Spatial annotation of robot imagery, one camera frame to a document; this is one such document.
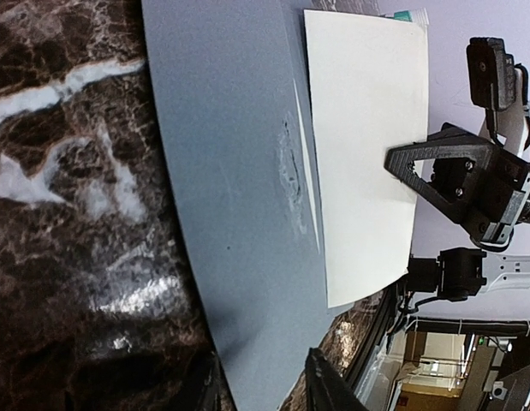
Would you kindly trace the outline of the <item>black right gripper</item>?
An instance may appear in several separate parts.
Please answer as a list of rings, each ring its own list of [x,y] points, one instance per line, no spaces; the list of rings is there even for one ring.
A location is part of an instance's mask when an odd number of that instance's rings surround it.
[[[393,147],[384,168],[453,223],[475,206],[469,237],[483,250],[506,250],[515,226],[530,224],[530,163],[466,130]]]

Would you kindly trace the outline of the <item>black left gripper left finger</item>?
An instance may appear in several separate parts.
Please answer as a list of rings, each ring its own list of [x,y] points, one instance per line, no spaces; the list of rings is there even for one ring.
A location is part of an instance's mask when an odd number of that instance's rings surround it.
[[[218,411],[221,409],[220,366],[212,352],[197,354],[178,392],[178,409]]]

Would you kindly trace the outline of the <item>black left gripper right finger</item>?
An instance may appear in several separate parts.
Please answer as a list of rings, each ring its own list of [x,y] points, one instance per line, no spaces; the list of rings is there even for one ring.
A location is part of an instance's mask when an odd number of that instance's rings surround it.
[[[307,410],[367,411],[319,348],[310,348],[305,361]]]

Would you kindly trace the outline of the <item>white paper sheet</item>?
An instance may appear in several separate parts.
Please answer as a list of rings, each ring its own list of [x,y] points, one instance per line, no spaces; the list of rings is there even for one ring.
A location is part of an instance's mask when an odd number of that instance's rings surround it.
[[[304,22],[327,302],[339,307],[408,265],[417,196],[384,161],[391,147],[426,137],[428,38],[384,17],[306,10]]]

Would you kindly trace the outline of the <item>blue-grey envelope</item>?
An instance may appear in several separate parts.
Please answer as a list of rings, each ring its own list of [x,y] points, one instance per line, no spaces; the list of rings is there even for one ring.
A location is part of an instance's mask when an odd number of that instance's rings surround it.
[[[277,410],[337,310],[325,256],[303,12],[308,1],[145,1],[176,209],[235,406]],[[295,80],[313,176],[304,176]]]

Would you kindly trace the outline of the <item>white letter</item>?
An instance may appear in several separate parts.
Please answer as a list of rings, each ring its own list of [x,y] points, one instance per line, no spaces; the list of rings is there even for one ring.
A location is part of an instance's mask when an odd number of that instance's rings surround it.
[[[309,151],[308,151],[308,146],[307,146],[306,129],[305,129],[304,121],[303,121],[301,102],[299,99],[299,93],[298,93],[295,80],[293,80],[293,83],[294,83],[294,91],[295,91],[295,102],[296,102],[296,108],[297,108],[297,118],[299,122],[299,130],[300,130],[303,170],[304,170],[304,176],[305,176],[306,185],[307,185],[308,199],[309,199],[311,217],[313,221],[313,232],[315,236],[316,247],[317,247],[318,253],[320,253],[320,239],[319,239],[319,233],[318,233],[317,210],[316,210],[316,203],[315,203],[315,196],[314,196],[314,189],[313,189],[313,176],[312,176],[312,170],[311,170],[311,163],[310,163]]]

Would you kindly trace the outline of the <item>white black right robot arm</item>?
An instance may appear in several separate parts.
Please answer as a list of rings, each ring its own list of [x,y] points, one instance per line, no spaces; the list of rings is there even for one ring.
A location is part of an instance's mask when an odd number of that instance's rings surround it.
[[[436,302],[501,289],[530,289],[530,256],[506,256],[515,227],[530,224],[530,163],[468,131],[447,126],[425,142],[391,148],[384,167],[460,225],[473,247],[410,258],[402,316]]]

